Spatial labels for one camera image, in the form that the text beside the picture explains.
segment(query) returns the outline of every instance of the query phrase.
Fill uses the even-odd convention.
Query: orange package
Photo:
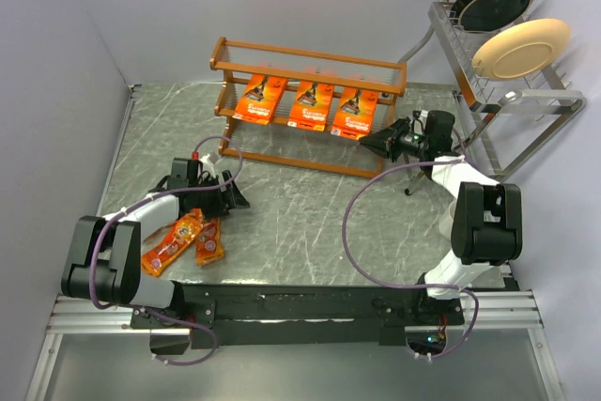
[[[201,225],[197,218],[194,213],[182,216],[159,245],[142,255],[142,271],[152,276],[161,275],[198,237]]]
[[[323,131],[330,112],[332,85],[300,82],[290,110],[288,126],[308,131]]]
[[[202,231],[196,239],[196,265],[202,267],[223,257],[224,251],[220,241],[222,221],[220,218],[204,220]]]
[[[285,91],[287,79],[253,75],[246,85],[244,96],[236,105],[235,119],[256,124],[268,124]]]
[[[336,111],[331,134],[359,140],[372,129],[379,93],[367,89],[345,88]]]

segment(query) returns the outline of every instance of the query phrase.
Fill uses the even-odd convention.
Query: plate
[[[455,23],[467,32],[493,32],[519,18],[533,0],[456,0]]]
[[[567,47],[570,26],[559,19],[515,25],[488,40],[471,60],[477,75],[491,80],[523,77],[551,64]]]

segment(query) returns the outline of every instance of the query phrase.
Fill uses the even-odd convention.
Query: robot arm
[[[201,159],[174,159],[171,174],[162,179],[154,191],[177,190],[218,185],[216,159],[208,154]],[[223,171],[225,182],[231,178]],[[97,264],[97,295],[101,301],[169,309],[180,313],[185,300],[181,286],[141,272],[142,241],[155,231],[172,223],[193,208],[200,208],[206,218],[225,216],[231,208],[248,208],[236,183],[225,190],[168,194],[154,199],[113,225],[102,243],[111,248],[109,260]],[[91,255],[100,230],[116,213],[104,217],[84,216],[75,226],[67,264],[61,280],[66,296],[89,299],[89,269]]]
[[[436,162],[457,160],[443,156]],[[464,288],[493,266],[519,257],[522,248],[521,194],[515,185],[502,185],[466,162],[434,166],[432,180],[456,199],[452,249],[429,271],[427,284]],[[428,288],[437,300],[457,298],[456,290]]]
[[[412,118],[397,119],[391,126],[360,139],[360,144],[395,162],[403,153],[421,162],[451,162],[464,157],[452,151],[455,117],[442,111],[416,110]],[[492,266],[519,256],[521,194],[515,185],[500,184],[467,162],[434,165],[424,169],[428,178],[457,199],[452,250],[420,283],[464,288]],[[452,289],[429,288],[429,297],[457,298]]]

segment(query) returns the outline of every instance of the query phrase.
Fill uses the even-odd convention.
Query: dish rack
[[[570,88],[559,65],[549,65],[519,79],[495,82],[472,67],[478,49],[497,32],[466,32],[457,25],[452,2],[435,2],[428,11],[432,30],[459,84],[455,92],[466,144],[480,169],[498,181],[506,179],[586,105],[580,91]],[[520,18],[514,23],[521,23]]]
[[[244,89],[250,81],[249,74],[260,74],[282,77],[288,80],[285,93],[280,100],[275,115],[269,125],[245,123],[249,129],[254,128],[257,133],[271,124],[282,125],[281,133],[277,134],[279,144],[290,146],[307,146],[306,142],[296,140],[293,131],[298,129],[288,127],[288,118],[292,102],[298,89],[298,81],[318,82],[334,85],[332,104],[324,131],[306,131],[311,134],[324,135],[324,140],[337,140],[356,144],[345,138],[330,135],[337,105],[339,104],[344,87],[354,87],[374,90],[380,93],[378,107],[372,125],[372,131],[379,131],[388,127],[396,120],[396,100],[403,96],[407,85],[407,63],[392,63],[386,61],[355,58],[334,54],[288,49],[283,47],[252,44],[248,42],[231,41],[220,38],[209,61],[213,70],[223,71],[222,91],[215,105],[215,115],[225,116],[226,126],[224,136],[231,138],[236,127],[243,122],[235,119],[236,106],[244,94]],[[384,159],[378,157],[376,166],[366,170],[351,166],[334,164],[332,162],[316,162],[309,159],[284,157],[281,152],[266,152],[259,150],[255,145],[253,149],[243,149],[245,159],[259,162],[270,162],[295,166],[300,168],[327,171],[355,177],[372,178],[380,174],[384,167]],[[222,140],[219,146],[222,155],[237,157],[235,149]],[[367,149],[357,149],[364,152],[365,157],[372,159],[372,153]]]

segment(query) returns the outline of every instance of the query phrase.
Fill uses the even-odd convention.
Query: wooden shelf
[[[286,127],[290,107],[294,99],[293,93],[297,91],[295,83],[298,81],[318,82],[336,86],[334,102],[340,99],[344,87],[379,92],[378,109],[383,109],[383,111],[380,110],[382,118],[372,126],[372,131],[378,131],[395,121],[396,99],[398,96],[405,94],[407,86],[407,63],[390,63],[366,58],[228,41],[225,38],[218,40],[209,64],[212,69],[223,71],[223,87],[215,105],[215,115],[227,117],[227,126],[223,134],[228,138],[231,138],[240,122],[233,117],[239,101],[239,93],[243,93],[250,80],[250,78],[243,77],[243,74],[261,74],[288,79],[288,86],[285,89],[283,99],[280,101],[275,116],[270,122]],[[314,133],[329,133],[334,113],[335,108],[332,106],[325,130],[315,131]],[[345,138],[332,135],[331,139],[344,140]],[[228,148],[228,143],[225,140],[221,142],[219,150],[222,155],[238,155],[234,149]],[[381,158],[378,158],[374,170],[368,171],[336,164],[290,159],[254,151],[245,150],[242,154],[244,158],[258,162],[284,164],[365,178],[377,176],[382,172],[384,166]]]

